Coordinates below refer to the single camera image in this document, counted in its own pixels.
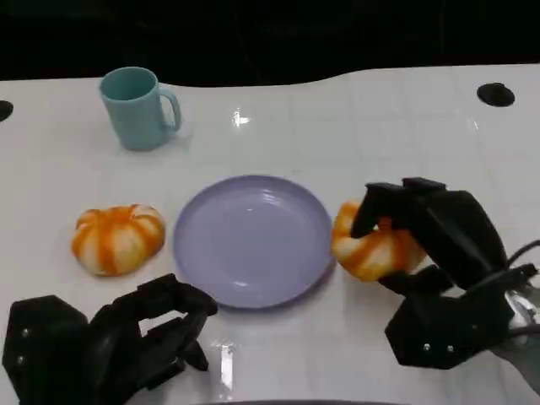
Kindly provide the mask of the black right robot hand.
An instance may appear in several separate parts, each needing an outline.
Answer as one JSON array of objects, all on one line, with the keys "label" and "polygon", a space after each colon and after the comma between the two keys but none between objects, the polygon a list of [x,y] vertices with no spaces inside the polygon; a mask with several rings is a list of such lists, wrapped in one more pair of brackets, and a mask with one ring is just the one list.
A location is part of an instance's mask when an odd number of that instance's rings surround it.
[{"label": "black right robot hand", "polygon": [[402,184],[374,182],[355,215],[351,235],[368,235],[378,220],[391,220],[392,230],[406,230],[433,265],[414,275],[394,266],[380,284],[400,294],[441,294],[452,286],[468,290],[508,269],[500,235],[480,203],[467,191],[422,177]]}]

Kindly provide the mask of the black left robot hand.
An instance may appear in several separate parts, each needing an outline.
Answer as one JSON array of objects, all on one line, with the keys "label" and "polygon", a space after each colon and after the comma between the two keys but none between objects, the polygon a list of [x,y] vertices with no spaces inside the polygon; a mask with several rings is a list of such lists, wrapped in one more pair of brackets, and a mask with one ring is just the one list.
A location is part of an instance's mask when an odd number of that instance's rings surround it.
[{"label": "black left robot hand", "polygon": [[83,369],[90,390],[102,404],[124,404],[188,365],[208,370],[197,338],[217,311],[213,298],[172,273],[102,307],[84,340]]}]

